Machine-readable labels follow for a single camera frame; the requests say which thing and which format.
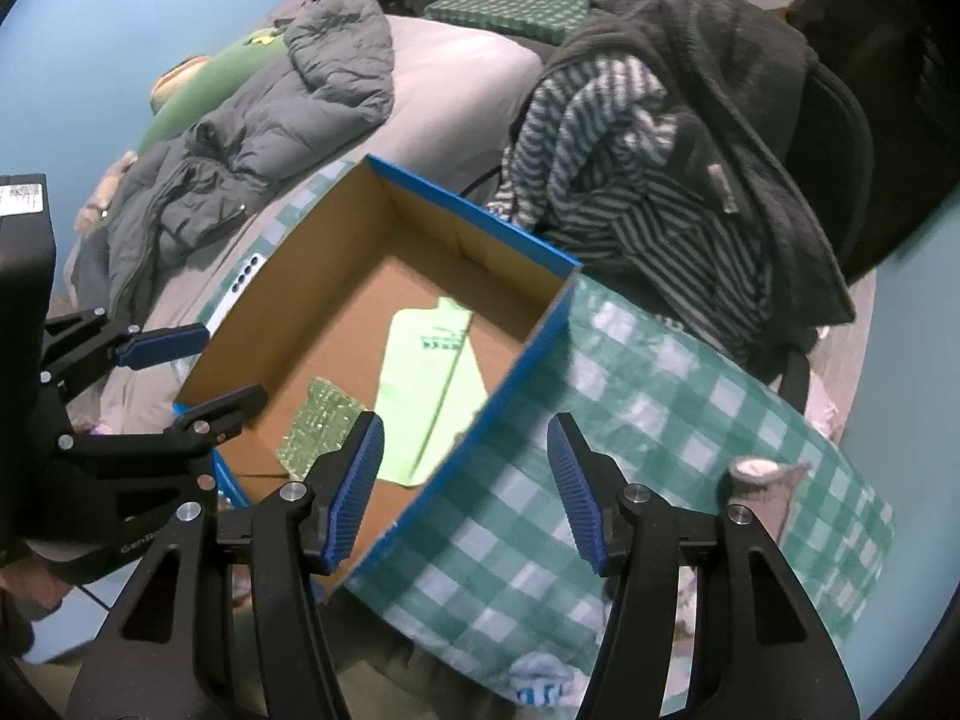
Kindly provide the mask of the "striped grey sweater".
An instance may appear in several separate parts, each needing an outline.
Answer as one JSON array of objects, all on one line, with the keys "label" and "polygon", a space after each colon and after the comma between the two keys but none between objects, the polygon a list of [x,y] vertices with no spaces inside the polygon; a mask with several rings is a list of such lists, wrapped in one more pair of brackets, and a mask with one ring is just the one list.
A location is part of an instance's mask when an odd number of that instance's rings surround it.
[{"label": "striped grey sweater", "polygon": [[679,114],[638,57],[574,60],[535,85],[488,210],[584,265],[623,265],[737,364],[771,317],[770,259],[736,204],[675,177]]}]

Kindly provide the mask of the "grey fleece-lined sock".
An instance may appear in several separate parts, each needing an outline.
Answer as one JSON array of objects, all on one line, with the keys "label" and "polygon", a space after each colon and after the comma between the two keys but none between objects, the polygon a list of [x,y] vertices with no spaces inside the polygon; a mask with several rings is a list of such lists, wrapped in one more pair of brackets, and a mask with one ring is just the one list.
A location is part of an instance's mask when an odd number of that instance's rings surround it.
[{"label": "grey fleece-lined sock", "polygon": [[794,496],[811,471],[811,465],[778,463],[761,457],[742,457],[729,466],[732,493],[729,504],[754,512],[776,544],[781,544],[791,520]]}]

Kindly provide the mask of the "white blue striped sock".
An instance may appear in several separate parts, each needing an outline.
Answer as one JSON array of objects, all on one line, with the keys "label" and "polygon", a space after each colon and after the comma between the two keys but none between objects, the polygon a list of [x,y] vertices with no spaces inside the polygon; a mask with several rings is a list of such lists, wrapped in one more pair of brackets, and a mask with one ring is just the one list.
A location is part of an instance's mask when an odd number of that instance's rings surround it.
[{"label": "white blue striped sock", "polygon": [[521,706],[556,707],[574,688],[574,670],[551,653],[519,656],[508,670],[514,699]]}]

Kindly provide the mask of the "green checkered tablecloth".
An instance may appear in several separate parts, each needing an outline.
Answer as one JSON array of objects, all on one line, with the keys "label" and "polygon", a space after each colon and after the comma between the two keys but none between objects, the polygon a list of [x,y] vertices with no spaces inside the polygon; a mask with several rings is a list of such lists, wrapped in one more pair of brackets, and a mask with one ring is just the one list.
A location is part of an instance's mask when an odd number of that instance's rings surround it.
[{"label": "green checkered tablecloth", "polygon": [[[311,181],[302,210],[281,213],[286,234],[350,169],[331,168],[332,177]],[[252,249],[254,271],[280,242]],[[252,275],[229,275],[233,305]],[[508,690],[509,667],[528,653],[592,667],[605,621],[602,583],[576,553],[547,460],[548,422],[566,411],[626,479],[693,511],[719,507],[736,458],[809,463],[782,554],[833,639],[850,637],[892,547],[892,507],[763,383],[578,271],[566,332],[519,392],[529,403],[508,426],[535,422],[544,440],[526,444],[511,466],[534,476],[540,497],[514,520],[494,517],[488,556],[449,543],[410,580],[353,569],[340,583],[398,632],[494,692]]]}]

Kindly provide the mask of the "dark fleece jacket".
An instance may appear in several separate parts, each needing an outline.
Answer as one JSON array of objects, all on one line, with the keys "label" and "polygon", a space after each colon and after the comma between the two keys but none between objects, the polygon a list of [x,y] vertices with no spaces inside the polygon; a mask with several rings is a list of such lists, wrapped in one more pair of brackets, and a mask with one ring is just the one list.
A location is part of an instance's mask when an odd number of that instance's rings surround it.
[{"label": "dark fleece jacket", "polygon": [[747,0],[592,0],[509,137],[508,218],[616,263],[729,358],[854,305],[786,166],[817,57]]}]

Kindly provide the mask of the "green plush pillow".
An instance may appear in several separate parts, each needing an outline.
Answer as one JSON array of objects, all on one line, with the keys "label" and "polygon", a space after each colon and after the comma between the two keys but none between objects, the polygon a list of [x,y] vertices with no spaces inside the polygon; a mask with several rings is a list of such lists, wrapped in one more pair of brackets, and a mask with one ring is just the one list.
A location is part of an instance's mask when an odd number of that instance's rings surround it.
[{"label": "green plush pillow", "polygon": [[257,71],[286,54],[280,28],[260,28],[217,55],[194,55],[156,80],[149,105],[153,121],[137,146],[143,154],[174,138],[231,98]]}]

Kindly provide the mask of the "green checkered folded blanket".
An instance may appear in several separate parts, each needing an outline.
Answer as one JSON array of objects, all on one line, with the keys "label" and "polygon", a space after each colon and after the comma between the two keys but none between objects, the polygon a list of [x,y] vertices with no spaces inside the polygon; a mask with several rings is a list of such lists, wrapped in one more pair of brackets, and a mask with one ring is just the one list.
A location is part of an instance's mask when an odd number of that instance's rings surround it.
[{"label": "green checkered folded blanket", "polygon": [[436,0],[423,10],[428,20],[549,46],[559,46],[586,13],[587,0]]}]

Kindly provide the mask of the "grey puffer jacket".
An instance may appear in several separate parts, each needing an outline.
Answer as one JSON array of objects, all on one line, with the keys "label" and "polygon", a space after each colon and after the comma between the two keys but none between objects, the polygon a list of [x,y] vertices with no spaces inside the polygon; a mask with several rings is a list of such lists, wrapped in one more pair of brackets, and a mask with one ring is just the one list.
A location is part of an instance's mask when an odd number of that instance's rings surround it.
[{"label": "grey puffer jacket", "polygon": [[389,119],[394,41],[377,0],[316,0],[283,44],[217,109],[128,170],[106,218],[106,292],[80,283],[83,301],[144,322],[169,271]]}]

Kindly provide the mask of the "black office chair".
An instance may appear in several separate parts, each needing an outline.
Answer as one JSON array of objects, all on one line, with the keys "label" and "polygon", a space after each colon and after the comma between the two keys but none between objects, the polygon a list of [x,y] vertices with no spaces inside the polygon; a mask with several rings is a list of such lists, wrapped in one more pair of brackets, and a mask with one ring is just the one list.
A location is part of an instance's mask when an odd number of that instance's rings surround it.
[{"label": "black office chair", "polygon": [[[788,151],[776,154],[745,122],[709,128],[706,106],[686,99],[639,55],[624,50],[599,54],[613,52],[638,57],[664,85],[669,110],[679,114],[682,135],[667,163],[670,174],[724,193],[765,245],[773,270],[771,317],[757,349],[739,366],[761,382],[779,382],[788,403],[804,406],[809,399],[809,356],[820,333],[856,318],[843,268],[861,232],[869,176],[862,164],[818,150],[827,137],[849,137],[861,124],[861,115],[853,112],[850,96],[834,76],[814,70],[800,93],[799,122]],[[656,319],[706,343],[683,327],[674,310],[635,271],[605,263],[584,266],[590,277]]]}]

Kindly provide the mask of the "green white plastic bag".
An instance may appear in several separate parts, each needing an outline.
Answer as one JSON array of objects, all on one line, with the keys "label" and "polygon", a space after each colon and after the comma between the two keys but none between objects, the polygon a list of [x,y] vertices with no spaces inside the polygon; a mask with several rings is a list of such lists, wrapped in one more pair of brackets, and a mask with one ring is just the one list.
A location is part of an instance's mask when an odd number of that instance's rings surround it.
[{"label": "green white plastic bag", "polygon": [[392,317],[374,400],[386,431],[382,481],[404,488],[427,483],[487,403],[470,343],[472,320],[451,298]]}]

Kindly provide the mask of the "blue cardboard box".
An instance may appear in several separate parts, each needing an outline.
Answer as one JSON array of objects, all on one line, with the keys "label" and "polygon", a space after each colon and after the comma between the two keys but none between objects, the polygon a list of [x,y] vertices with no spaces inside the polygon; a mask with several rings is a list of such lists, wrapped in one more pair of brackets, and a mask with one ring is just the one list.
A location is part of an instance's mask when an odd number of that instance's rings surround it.
[{"label": "blue cardboard box", "polygon": [[381,481],[333,590],[353,569],[410,580],[449,543],[475,559],[493,550],[494,517],[539,500],[511,463],[544,433],[516,429],[519,388],[566,332],[578,265],[454,193],[373,156],[335,177],[242,288],[190,372],[184,405],[260,383],[267,406],[223,447],[228,475],[251,500],[285,481],[275,452],[309,383],[325,379],[373,406],[389,325],[404,309],[454,299],[472,314],[470,341],[488,401],[430,481]]}]

